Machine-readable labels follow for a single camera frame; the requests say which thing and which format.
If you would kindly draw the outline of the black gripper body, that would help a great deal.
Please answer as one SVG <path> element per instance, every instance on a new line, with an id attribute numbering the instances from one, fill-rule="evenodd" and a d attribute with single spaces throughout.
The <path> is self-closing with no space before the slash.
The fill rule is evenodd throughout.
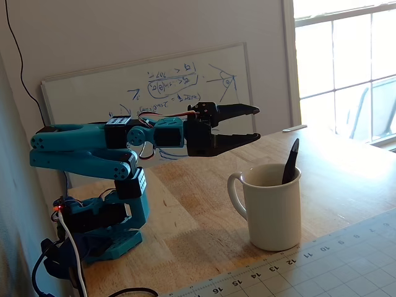
<path id="1" fill-rule="evenodd" d="M 198 102 L 189 105 L 190 113 L 185 121 L 185 139 L 189 157 L 214 157 L 221 154 L 215 147 L 216 137 L 212 134 L 212 125 L 218 126 L 216 121 L 218 108 L 214 102 Z"/>

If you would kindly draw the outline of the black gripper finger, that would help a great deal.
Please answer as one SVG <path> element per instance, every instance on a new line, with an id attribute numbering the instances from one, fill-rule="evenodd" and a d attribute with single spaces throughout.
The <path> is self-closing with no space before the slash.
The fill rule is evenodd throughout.
<path id="1" fill-rule="evenodd" d="M 257 114 L 260 109 L 256 106 L 245 105 L 242 103 L 230 105 L 217 105 L 217 114 L 215 115 L 215 122 L 218 123 L 231 118 L 237 118 L 242 115 Z"/>
<path id="2" fill-rule="evenodd" d="M 260 139 L 259 133 L 253 134 L 232 134 L 222 135 L 217 134 L 212 139 L 212 156 L 217 156 L 230 150 L 242 147 Z"/>

